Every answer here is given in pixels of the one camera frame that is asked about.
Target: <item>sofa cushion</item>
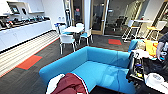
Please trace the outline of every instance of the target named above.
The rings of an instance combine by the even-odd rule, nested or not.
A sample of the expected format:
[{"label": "sofa cushion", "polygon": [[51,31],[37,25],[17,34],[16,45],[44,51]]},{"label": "sofa cushion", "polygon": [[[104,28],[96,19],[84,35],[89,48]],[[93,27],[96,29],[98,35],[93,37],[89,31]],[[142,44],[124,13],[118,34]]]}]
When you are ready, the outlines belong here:
[{"label": "sofa cushion", "polygon": [[143,40],[141,40],[141,39],[133,39],[133,40],[131,40],[131,43],[130,43],[129,48],[128,48],[128,52],[129,53],[131,53],[131,50],[135,49],[136,44],[137,44],[138,41],[143,42]]},{"label": "sofa cushion", "polygon": [[133,84],[128,83],[126,79],[127,72],[128,69],[93,61],[87,61],[72,71],[72,73],[77,74],[85,81],[89,92],[98,85],[115,91],[119,90],[123,93],[133,94],[135,89]]},{"label": "sofa cushion", "polygon": [[88,60],[127,68],[129,63],[128,52],[115,51],[103,48],[88,47]]}]

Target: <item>white wall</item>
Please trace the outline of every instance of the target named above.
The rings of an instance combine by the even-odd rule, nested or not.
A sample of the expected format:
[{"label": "white wall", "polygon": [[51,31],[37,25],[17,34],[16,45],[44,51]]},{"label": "white wall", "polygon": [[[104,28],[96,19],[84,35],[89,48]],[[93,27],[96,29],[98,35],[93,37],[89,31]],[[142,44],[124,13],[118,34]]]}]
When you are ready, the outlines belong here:
[{"label": "white wall", "polygon": [[50,17],[52,29],[55,23],[66,23],[63,0],[42,0],[44,16]]},{"label": "white wall", "polygon": [[154,20],[163,4],[164,0],[149,0],[144,13],[144,19]]},{"label": "white wall", "polygon": [[[164,0],[147,0],[147,7],[144,11],[144,20],[152,20],[154,21]],[[138,36],[146,37],[149,30],[147,30],[147,23],[143,23],[141,25],[141,29],[139,31]]]},{"label": "white wall", "polygon": [[85,31],[89,30],[91,0],[84,0]]}]

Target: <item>red floor mat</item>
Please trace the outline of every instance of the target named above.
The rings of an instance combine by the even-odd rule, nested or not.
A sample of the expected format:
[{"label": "red floor mat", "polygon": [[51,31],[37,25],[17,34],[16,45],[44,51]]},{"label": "red floor mat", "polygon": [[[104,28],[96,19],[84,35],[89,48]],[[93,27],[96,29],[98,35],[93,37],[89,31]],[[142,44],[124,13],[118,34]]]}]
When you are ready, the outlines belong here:
[{"label": "red floor mat", "polygon": [[115,44],[115,45],[122,45],[120,40],[116,40],[116,39],[108,39],[108,43]]},{"label": "red floor mat", "polygon": [[32,55],[28,59],[26,59],[24,62],[19,64],[17,68],[25,69],[28,70],[31,66],[33,66],[36,62],[38,62],[42,57],[41,56],[36,56]]}]

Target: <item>door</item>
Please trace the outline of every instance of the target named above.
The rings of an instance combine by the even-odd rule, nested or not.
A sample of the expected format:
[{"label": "door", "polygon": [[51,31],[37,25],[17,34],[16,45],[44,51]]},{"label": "door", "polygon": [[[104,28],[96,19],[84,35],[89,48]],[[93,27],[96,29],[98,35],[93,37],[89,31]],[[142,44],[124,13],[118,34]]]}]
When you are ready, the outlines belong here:
[{"label": "door", "polygon": [[71,26],[84,24],[84,0],[70,0]]},{"label": "door", "polygon": [[90,28],[92,34],[103,35],[109,0],[91,0]]}]

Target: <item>chair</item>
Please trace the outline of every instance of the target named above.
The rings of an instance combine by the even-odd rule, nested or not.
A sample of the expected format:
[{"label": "chair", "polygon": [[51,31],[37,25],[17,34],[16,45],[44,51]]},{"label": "chair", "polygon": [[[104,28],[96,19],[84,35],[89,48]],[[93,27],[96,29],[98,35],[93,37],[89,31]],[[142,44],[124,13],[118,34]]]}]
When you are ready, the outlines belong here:
[{"label": "chair", "polygon": [[84,27],[84,24],[82,24],[82,23],[77,23],[77,24],[76,24],[76,27]]},{"label": "chair", "polygon": [[64,29],[66,29],[66,26],[65,26],[65,25],[59,26],[59,29],[60,29],[60,33],[61,33],[61,34],[66,34],[66,35],[72,34],[72,32],[64,32],[64,31],[63,31]]},{"label": "chair", "polygon": [[91,34],[91,29],[87,30],[87,32],[83,33],[82,35],[80,35],[80,38],[79,38],[79,45],[80,45],[80,40],[81,38],[86,38],[87,39],[87,45],[89,46],[89,37],[91,37],[91,41],[93,43],[93,39],[92,39],[92,34]]},{"label": "chair", "polygon": [[135,35],[133,33],[131,34],[131,35],[134,36],[135,39],[137,38],[138,30],[139,30],[140,27],[133,26],[133,24],[134,24],[134,20],[129,20],[128,25],[127,25],[128,27],[125,30],[124,34],[122,35],[122,39],[124,39],[124,42],[127,42],[126,41],[127,39],[131,39],[131,36],[130,36],[130,38],[128,38],[128,37],[129,37],[130,32],[132,31],[132,29],[137,29],[136,32],[135,32]]},{"label": "chair", "polygon": [[[149,36],[152,33],[152,35],[150,37],[150,40],[151,40],[151,38],[154,39],[154,40],[157,40],[159,32],[164,28],[164,26],[166,24],[167,24],[166,21],[159,21],[156,27],[152,27],[152,26],[149,27],[149,26],[147,26],[147,29],[150,31],[149,34],[148,34],[148,36],[147,36],[147,39],[149,38]],[[153,31],[157,31],[157,35],[156,35],[155,38],[153,37]]]},{"label": "chair", "polygon": [[73,39],[73,35],[65,35],[65,34],[60,35],[60,42],[61,42],[60,43],[61,54],[62,54],[62,44],[64,44],[64,47],[65,44],[72,44],[73,50],[75,52],[76,42],[75,39]]}]

